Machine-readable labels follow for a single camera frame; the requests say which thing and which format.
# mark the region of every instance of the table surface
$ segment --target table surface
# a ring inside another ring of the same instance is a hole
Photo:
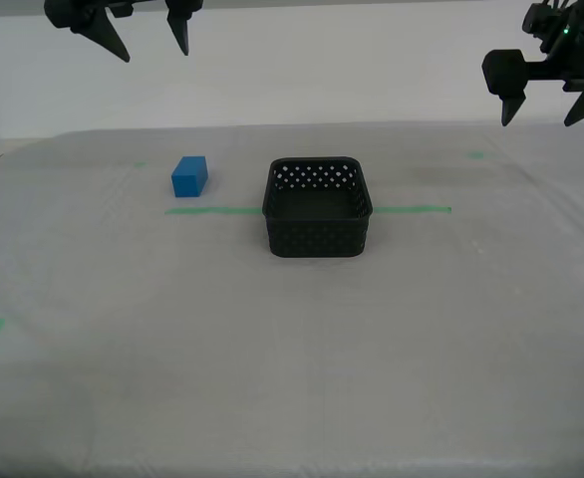
[[[175,199],[201,154],[203,196]],[[317,155],[363,165],[358,258],[268,251],[269,163]],[[88,131],[5,154],[0,476],[78,473],[584,478],[584,124]]]

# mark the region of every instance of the blue cube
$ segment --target blue cube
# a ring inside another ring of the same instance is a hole
[[[205,181],[208,180],[208,168],[204,156],[186,156],[172,174],[172,186],[175,197],[199,197]]]

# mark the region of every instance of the black plastic basket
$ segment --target black plastic basket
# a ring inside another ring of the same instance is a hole
[[[361,164],[351,157],[274,161],[263,214],[276,256],[358,256],[372,214]]]

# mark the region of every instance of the white wall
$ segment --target white wall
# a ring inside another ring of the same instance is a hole
[[[90,128],[353,120],[498,120],[480,65],[539,58],[528,0],[203,11],[185,59],[164,13],[117,22],[126,65],[44,17],[0,18],[0,136]],[[573,96],[531,85],[523,117]]]

